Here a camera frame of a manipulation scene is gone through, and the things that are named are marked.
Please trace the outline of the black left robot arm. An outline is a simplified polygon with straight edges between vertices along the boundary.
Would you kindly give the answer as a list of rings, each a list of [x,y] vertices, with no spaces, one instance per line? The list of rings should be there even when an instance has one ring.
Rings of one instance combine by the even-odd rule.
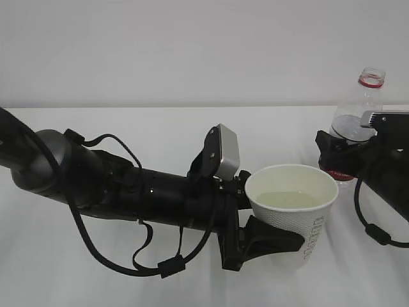
[[[1,165],[11,171],[15,185],[25,191],[65,203],[92,256],[101,264],[128,276],[166,278],[185,270],[211,233],[216,233],[222,268],[239,271],[244,262],[259,256],[298,251],[304,243],[299,232],[276,228],[251,216],[239,225],[240,210],[251,207],[245,184],[249,173],[240,170],[236,134],[226,126],[212,127],[203,149],[185,176],[144,169],[133,157],[126,160],[85,140],[73,130],[32,131],[6,110],[1,111]],[[136,221],[204,232],[188,254],[175,254],[155,267],[122,267],[102,256],[82,217]]]

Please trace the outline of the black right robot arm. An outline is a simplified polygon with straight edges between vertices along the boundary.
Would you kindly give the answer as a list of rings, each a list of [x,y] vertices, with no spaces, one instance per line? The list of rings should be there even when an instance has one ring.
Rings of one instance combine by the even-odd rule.
[[[349,145],[346,140],[318,131],[315,142],[320,150],[319,165],[362,179],[372,191],[401,217],[408,219],[408,149],[391,138],[374,136]]]

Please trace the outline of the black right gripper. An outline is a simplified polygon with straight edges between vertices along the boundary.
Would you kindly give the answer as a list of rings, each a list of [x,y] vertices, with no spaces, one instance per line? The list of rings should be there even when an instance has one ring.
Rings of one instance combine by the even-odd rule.
[[[322,170],[332,171],[339,182],[357,178],[373,163],[386,161],[386,153],[400,152],[408,148],[408,134],[381,134],[377,132],[369,139],[354,141],[336,132],[319,130],[315,142],[319,148],[318,164]]]

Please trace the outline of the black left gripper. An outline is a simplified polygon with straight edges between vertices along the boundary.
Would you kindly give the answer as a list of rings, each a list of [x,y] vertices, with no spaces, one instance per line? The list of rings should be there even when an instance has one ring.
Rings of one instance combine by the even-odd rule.
[[[190,186],[185,202],[187,226],[192,229],[210,228],[217,234],[221,266],[239,271],[243,263],[276,253],[292,253],[304,244],[298,233],[283,230],[250,216],[239,227],[238,211],[250,209],[245,184],[251,173],[241,170],[231,181],[200,178]]]

